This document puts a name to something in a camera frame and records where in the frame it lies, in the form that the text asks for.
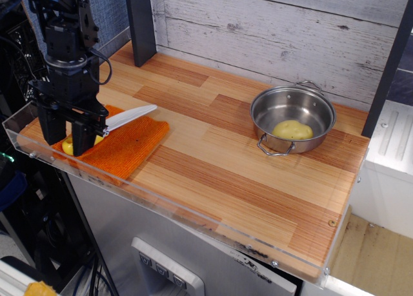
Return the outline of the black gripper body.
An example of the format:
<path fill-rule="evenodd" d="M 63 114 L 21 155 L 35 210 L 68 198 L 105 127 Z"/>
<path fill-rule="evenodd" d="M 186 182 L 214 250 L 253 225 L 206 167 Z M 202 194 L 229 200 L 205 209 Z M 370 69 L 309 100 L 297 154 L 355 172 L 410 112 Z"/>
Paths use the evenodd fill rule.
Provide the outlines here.
<path fill-rule="evenodd" d="M 37 107 L 65 108 L 66 122 L 70 123 L 96 121 L 99 126 L 96 133 L 102 135 L 108 111 L 97 100 L 102 85 L 99 59 L 106 58 L 98 52 L 88 52 L 73 61 L 46 56 L 49 81 L 33 79 L 29 82 Z"/>

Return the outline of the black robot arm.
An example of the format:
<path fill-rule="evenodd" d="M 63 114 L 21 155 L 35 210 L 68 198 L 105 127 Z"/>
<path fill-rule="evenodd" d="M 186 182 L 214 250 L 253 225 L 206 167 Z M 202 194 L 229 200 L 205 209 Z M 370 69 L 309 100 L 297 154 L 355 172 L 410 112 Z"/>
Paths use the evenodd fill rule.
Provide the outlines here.
<path fill-rule="evenodd" d="M 49 145 L 66 138 L 72 125 L 73 155 L 94 146 L 106 130 L 108 110 L 97 100 L 99 42 L 89 0 L 28 0 L 46 43 L 48 80 L 33 80 L 43 137 Z"/>

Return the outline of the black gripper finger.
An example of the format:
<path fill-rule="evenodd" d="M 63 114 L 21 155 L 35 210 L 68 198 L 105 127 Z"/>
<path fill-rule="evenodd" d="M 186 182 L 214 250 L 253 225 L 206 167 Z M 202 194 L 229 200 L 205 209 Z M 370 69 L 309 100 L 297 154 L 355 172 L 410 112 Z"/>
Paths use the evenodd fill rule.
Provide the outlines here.
<path fill-rule="evenodd" d="M 37 111 L 43 137 L 49 145 L 66 139 L 67 109 L 61 107 L 53 109 L 38 106 Z"/>
<path fill-rule="evenodd" d="M 78 157 L 94 146 L 96 129 L 99 128 L 96 121 L 75 121 L 72 123 L 73 155 Z"/>

